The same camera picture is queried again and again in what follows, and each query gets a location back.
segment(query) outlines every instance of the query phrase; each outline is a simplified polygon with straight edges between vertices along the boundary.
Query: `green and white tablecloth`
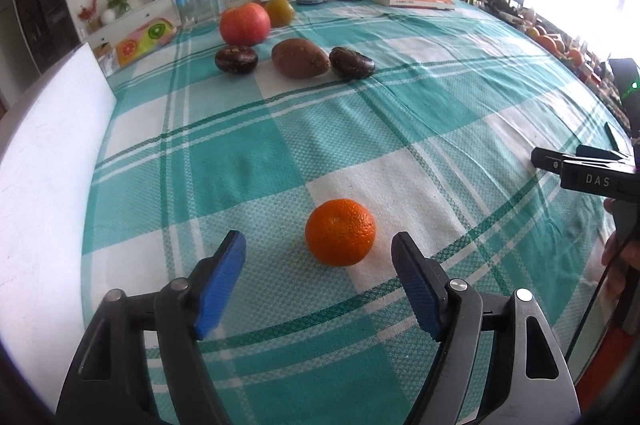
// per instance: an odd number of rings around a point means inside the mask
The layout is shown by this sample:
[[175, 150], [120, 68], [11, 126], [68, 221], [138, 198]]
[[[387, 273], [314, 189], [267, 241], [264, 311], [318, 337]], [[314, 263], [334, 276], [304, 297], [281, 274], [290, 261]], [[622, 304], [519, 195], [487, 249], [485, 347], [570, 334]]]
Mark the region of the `green and white tablecloth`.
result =
[[[603, 124], [615, 121], [603, 105], [542, 48], [461, 2], [452, 12], [296, 9], [292, 26], [255, 47], [251, 75], [215, 67], [222, 40], [207, 26], [110, 78], [118, 102], [82, 256], [87, 321], [107, 290], [158, 290], [241, 230], [244, 270], [202, 343], [233, 421], [401, 424], [437, 347], [391, 265], [391, 238], [407, 230], [450, 277], [492, 293], [528, 287], [566, 347], [612, 223], [602, 199], [560, 190], [529, 155], [609, 147]], [[284, 78], [270, 54], [290, 37], [351, 47], [377, 71]], [[378, 235], [360, 264], [324, 267], [306, 249], [305, 222], [342, 197], [372, 212]], [[176, 423], [147, 342], [161, 416]], [[478, 405], [489, 345], [483, 336], [461, 418]]]

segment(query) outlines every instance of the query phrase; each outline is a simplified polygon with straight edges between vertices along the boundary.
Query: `dark brown fruit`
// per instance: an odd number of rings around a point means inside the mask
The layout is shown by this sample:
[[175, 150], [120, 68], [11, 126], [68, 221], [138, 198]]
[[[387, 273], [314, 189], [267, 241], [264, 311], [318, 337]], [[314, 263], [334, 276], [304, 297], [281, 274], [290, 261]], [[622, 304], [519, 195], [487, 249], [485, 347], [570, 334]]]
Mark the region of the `dark brown fruit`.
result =
[[275, 68], [290, 79], [310, 79], [329, 69], [329, 57], [321, 47], [307, 39], [281, 41], [271, 50]]
[[362, 53], [337, 46], [329, 53], [331, 69], [341, 79], [365, 79], [373, 75], [376, 63]]
[[258, 65], [258, 53], [248, 46], [228, 46], [216, 53], [216, 66], [226, 73], [246, 75]]

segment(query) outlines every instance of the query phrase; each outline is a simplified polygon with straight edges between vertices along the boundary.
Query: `white vase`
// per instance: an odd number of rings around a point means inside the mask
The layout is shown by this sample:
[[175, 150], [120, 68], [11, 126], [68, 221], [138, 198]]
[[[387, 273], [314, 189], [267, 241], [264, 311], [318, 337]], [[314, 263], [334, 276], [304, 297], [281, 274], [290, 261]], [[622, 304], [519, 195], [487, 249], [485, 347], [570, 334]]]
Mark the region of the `white vase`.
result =
[[113, 21], [116, 20], [115, 11], [112, 10], [111, 8], [107, 8], [104, 12], [102, 12], [102, 15], [100, 16], [100, 20], [104, 25], [111, 24]]

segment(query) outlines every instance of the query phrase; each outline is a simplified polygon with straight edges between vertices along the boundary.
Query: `blue gripper pad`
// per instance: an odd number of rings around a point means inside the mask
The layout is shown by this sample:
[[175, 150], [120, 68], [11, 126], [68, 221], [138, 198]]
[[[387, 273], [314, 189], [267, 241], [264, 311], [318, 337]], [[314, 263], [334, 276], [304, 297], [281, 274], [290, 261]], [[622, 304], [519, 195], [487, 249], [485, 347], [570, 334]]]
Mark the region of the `blue gripper pad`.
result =
[[206, 280], [199, 297], [198, 316], [193, 325], [198, 340], [203, 340], [220, 323], [226, 303], [244, 265], [246, 257], [244, 235], [239, 231], [230, 231], [211, 259], [217, 257], [220, 261]]
[[391, 242], [391, 260], [402, 283], [418, 326], [435, 341], [444, 338], [448, 296], [444, 288], [449, 278], [433, 259], [425, 259], [405, 231]]

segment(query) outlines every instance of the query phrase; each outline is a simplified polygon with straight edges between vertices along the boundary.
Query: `human hand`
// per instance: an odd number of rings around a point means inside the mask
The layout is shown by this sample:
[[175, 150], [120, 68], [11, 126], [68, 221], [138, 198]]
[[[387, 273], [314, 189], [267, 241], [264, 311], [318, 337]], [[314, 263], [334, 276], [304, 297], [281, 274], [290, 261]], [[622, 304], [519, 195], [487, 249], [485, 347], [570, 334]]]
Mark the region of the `human hand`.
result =
[[[604, 209], [611, 214], [611, 204], [613, 199], [607, 198], [604, 200]], [[619, 243], [616, 238], [615, 231], [607, 239], [607, 243], [604, 245], [604, 253], [602, 254], [602, 264], [606, 266], [611, 262], [613, 256], [616, 254]], [[624, 259], [629, 266], [640, 270], [640, 241], [630, 241], [625, 249], [620, 254], [620, 257]], [[625, 289], [626, 283], [626, 271], [623, 263], [616, 261], [610, 268], [607, 280], [605, 281], [604, 289], [605, 295], [609, 298], [619, 297]]]

